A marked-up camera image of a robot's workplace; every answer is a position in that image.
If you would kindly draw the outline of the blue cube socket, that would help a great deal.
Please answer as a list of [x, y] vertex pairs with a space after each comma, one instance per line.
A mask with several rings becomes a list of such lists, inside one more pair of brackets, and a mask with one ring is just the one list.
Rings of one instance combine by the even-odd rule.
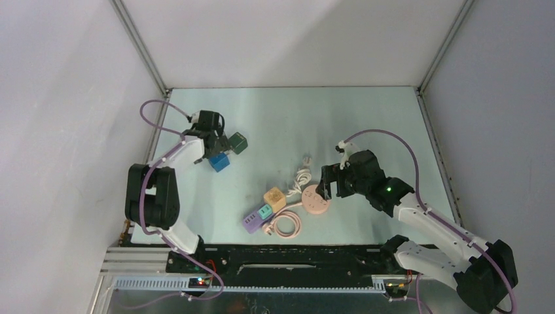
[[220, 171], [222, 171], [223, 169], [225, 169], [230, 165], [228, 154], [225, 152], [222, 152], [218, 155], [214, 155], [210, 157], [209, 164], [217, 173], [219, 173]]

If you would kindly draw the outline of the beige cube socket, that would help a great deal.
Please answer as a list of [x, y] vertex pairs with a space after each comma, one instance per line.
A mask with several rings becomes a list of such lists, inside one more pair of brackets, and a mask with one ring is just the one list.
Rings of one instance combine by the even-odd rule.
[[287, 197], [278, 187], [269, 189], [263, 195], [263, 199], [271, 207], [273, 213], [277, 213], [287, 205]]

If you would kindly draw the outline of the teal USB charger plug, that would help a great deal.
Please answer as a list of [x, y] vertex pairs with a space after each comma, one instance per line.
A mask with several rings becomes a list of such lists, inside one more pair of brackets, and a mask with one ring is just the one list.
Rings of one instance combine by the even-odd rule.
[[268, 219], [269, 217], [271, 217], [271, 216], [274, 214], [272, 207], [271, 207], [270, 205], [268, 205], [268, 204], [265, 204], [264, 206], [262, 206], [262, 207], [257, 211], [257, 213], [259, 214], [259, 217], [260, 217], [262, 220], [266, 220], [266, 219]]

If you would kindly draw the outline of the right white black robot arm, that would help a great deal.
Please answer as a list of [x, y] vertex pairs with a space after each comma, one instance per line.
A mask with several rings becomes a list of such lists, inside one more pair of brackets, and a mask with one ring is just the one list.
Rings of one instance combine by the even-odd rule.
[[403, 235], [388, 240], [380, 257], [386, 272], [404, 268], [431, 277], [455, 290], [477, 313], [498, 310], [503, 299], [512, 295], [518, 275], [511, 247], [500, 239], [486, 241], [426, 206], [413, 187], [386, 176], [371, 151], [355, 152], [340, 163], [322, 166], [316, 192], [325, 200], [331, 199], [332, 183], [339, 198], [364, 196], [371, 207], [430, 237], [434, 249]]

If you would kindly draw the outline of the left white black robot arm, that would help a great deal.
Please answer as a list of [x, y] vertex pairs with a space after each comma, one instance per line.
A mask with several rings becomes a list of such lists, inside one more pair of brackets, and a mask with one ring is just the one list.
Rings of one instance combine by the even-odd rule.
[[179, 140], [161, 157], [149, 164], [130, 167], [124, 214], [144, 234], [156, 235], [171, 249], [183, 253], [182, 265], [196, 273], [205, 268], [207, 255], [197, 249], [200, 236], [179, 220], [178, 171], [224, 155], [230, 150], [230, 144], [220, 113], [201, 110], [190, 121], [191, 128], [180, 133]]

